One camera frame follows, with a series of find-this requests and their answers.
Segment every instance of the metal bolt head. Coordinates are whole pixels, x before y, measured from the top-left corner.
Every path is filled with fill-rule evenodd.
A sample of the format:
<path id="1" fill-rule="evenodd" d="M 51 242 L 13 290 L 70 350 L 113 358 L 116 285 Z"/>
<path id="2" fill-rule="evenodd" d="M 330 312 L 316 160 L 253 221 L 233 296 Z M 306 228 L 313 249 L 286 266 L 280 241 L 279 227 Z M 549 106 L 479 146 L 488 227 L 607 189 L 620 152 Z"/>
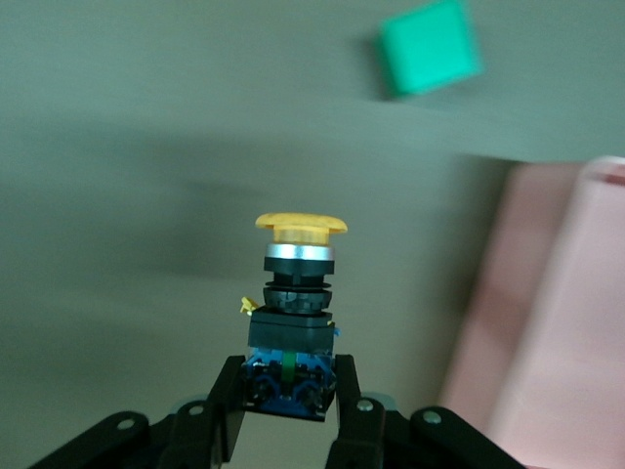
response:
<path id="1" fill-rule="evenodd" d="M 431 423 L 432 425 L 439 425 L 439 423 L 442 421 L 440 415 L 433 410 L 426 410 L 425 412 L 423 412 L 423 419 L 426 422 Z"/>
<path id="2" fill-rule="evenodd" d="M 358 410 L 361 412 L 370 412 L 373 410 L 373 403 L 367 399 L 361 399 L 358 401 L 358 404 L 356 404 L 356 407 L 358 407 Z"/>
<path id="3" fill-rule="evenodd" d="M 188 410 L 188 414 L 189 415 L 199 415 L 203 411 L 204 411 L 204 407 L 202 407 L 201 405 L 194 405 L 193 407 L 191 407 Z"/>
<path id="4" fill-rule="evenodd" d="M 133 426 L 135 426 L 135 421 L 132 418 L 127 418 L 117 424 L 117 430 L 128 430 Z"/>

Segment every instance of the gray wall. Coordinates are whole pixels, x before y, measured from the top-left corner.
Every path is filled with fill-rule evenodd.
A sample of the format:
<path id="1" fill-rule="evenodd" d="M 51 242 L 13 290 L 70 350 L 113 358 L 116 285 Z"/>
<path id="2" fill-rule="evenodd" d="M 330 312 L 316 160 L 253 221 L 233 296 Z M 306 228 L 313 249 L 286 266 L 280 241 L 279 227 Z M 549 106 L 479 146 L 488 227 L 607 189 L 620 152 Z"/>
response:
<path id="1" fill-rule="evenodd" d="M 210 389 L 267 211 L 348 222 L 337 351 L 436 400 L 506 161 L 625 153 L 625 3 L 470 2 L 486 73 L 393 101 L 372 40 L 418 4 L 0 4 L 1 467 Z M 250 415 L 230 467 L 322 467 L 335 424 Z"/>

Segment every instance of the pink box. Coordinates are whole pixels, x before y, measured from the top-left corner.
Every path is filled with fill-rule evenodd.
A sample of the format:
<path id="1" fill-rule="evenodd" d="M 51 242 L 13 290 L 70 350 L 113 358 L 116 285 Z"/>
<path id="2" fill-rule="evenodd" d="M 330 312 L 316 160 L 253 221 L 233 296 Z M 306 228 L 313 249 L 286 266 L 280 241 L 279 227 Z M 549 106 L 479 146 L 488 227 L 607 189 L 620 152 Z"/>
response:
<path id="1" fill-rule="evenodd" d="M 625 468 L 625 159 L 512 174 L 441 400 L 526 464 Z"/>

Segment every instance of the green cube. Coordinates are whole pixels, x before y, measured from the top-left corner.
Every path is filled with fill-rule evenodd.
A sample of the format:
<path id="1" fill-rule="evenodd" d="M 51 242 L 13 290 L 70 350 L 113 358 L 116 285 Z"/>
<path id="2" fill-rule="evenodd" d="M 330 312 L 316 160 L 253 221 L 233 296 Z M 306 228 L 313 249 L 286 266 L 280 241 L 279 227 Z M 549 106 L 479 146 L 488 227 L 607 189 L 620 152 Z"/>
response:
<path id="1" fill-rule="evenodd" d="M 459 0 L 438 1 L 385 21 L 380 46 L 397 95 L 428 93 L 482 71 Z"/>

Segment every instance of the yellow mushroom button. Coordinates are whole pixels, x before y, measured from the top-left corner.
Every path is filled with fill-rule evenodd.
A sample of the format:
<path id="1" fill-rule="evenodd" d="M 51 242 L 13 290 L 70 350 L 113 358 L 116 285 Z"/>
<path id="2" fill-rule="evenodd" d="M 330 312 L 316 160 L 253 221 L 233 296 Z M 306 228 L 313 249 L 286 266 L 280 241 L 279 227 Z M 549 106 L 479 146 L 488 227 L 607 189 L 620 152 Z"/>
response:
<path id="1" fill-rule="evenodd" d="M 313 213 L 266 213 L 256 220 L 258 228 L 273 230 L 273 242 L 327 246 L 330 235 L 345 233 L 343 220 Z"/>

